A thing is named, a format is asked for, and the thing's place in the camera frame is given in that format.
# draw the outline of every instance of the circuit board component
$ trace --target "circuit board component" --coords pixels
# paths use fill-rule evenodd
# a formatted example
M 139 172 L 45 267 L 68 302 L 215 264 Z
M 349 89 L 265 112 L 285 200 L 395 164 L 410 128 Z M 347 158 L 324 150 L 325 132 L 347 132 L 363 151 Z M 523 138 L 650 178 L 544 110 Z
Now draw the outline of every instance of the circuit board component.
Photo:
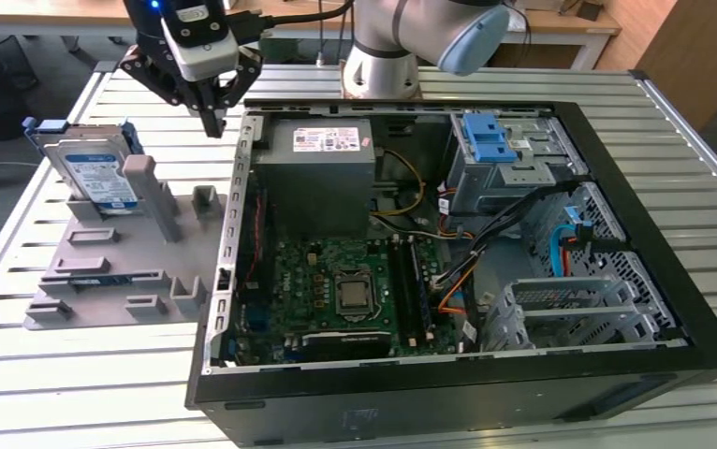
M 375 308 L 372 270 L 366 266 L 357 269 L 336 269 L 333 281 L 336 314 L 356 323 L 372 314 Z

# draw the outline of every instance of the yellow wire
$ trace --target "yellow wire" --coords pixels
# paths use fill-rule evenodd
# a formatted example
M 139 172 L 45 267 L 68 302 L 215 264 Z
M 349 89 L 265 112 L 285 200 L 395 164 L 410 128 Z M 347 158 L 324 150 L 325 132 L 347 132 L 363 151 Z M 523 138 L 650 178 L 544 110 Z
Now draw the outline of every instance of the yellow wire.
M 424 197 L 424 182 L 422 182 L 422 177 L 419 176 L 419 172 L 416 171 L 411 163 L 406 160 L 406 158 L 399 155 L 398 152 L 388 150 L 388 149 L 384 149 L 384 151 L 388 152 L 390 154 L 394 154 L 398 157 L 399 161 L 403 163 L 404 166 L 408 167 L 408 169 L 414 173 L 414 176 L 416 176 L 416 183 L 419 185 L 419 194 L 416 195 L 416 201 L 411 204 L 411 206 L 403 209 L 398 209 L 398 210 L 379 210 L 379 211 L 370 212 L 370 215 L 375 215 L 375 216 L 400 215 L 400 213 L 406 213 L 408 210 L 412 210 L 416 206 L 419 206 L 419 203 L 422 202 L 422 198 Z

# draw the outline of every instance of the small circuit board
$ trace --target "small circuit board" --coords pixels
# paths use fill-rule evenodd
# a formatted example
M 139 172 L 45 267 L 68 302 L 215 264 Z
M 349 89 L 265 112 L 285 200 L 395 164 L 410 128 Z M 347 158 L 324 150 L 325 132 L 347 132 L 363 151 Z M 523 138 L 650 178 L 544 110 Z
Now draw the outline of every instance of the small circuit board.
M 271 301 L 245 306 L 243 363 L 455 351 L 452 320 L 431 317 L 426 285 L 440 263 L 430 239 L 281 240 L 273 264 Z

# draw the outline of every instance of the red wire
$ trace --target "red wire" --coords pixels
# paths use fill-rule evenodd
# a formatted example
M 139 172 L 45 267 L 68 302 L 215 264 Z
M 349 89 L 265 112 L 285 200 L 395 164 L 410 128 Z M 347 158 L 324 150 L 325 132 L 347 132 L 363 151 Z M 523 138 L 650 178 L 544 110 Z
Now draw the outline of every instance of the red wire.
M 563 275 L 570 276 L 570 252 L 560 248 L 560 265 L 563 267 Z
M 261 253 L 261 240 L 259 236 L 259 216 L 261 215 L 261 196 L 256 195 L 256 214 L 253 216 L 253 240 L 255 240 L 255 251 L 253 251 L 253 261 L 249 263 L 249 270 L 247 270 L 247 276 L 244 276 L 244 282 L 241 283 L 241 288 L 247 286 L 249 282 L 249 277 L 253 275 L 253 270 L 259 264 L 259 254 Z

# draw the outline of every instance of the desk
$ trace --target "desk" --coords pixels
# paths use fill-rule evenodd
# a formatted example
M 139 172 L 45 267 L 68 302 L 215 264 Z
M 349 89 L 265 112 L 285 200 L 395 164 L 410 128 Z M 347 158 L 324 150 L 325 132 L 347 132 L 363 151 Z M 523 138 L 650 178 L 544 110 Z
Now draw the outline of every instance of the desk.
M 420 70 L 424 98 L 578 103 L 717 313 L 717 158 L 649 82 L 625 72 Z M 339 98 L 333 67 L 269 65 L 247 97 Z M 188 194 L 227 192 L 241 108 L 227 137 L 123 72 L 94 73 L 68 119 L 135 123 L 156 177 Z M 233 449 L 184 408 L 196 324 L 26 331 L 24 311 L 62 235 L 68 189 L 44 162 L 0 233 L 0 447 Z M 367 442 L 337 448 L 366 447 Z M 376 448 L 717 447 L 717 382 L 681 388 L 608 421 L 368 442 Z
M 340 2 L 323 2 L 327 9 Z M 235 11 L 261 9 L 273 16 L 309 14 L 317 11 L 315 0 L 239 0 Z M 574 16 L 558 16 L 548 11 L 527 11 L 532 28 L 534 45 L 572 45 L 580 51 L 571 68 L 591 70 L 610 36 L 619 32 L 619 25 L 604 12 L 596 22 Z M 324 36 L 339 37 L 340 18 L 324 21 Z M 276 28 L 277 38 L 317 38 L 319 26 L 297 23 Z M 123 0 L 0 0 L 0 34 L 57 36 L 128 36 L 133 34 Z M 345 25 L 349 38 L 349 23 Z M 511 31 L 504 43 L 520 43 L 523 33 Z

